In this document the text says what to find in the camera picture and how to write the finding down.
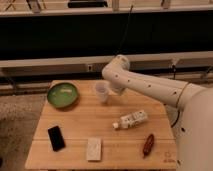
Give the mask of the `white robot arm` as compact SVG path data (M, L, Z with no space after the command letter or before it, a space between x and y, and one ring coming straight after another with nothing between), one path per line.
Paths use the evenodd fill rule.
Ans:
M129 88L182 112L176 171L213 171L213 88L129 71L130 62L117 55L102 70L110 88Z

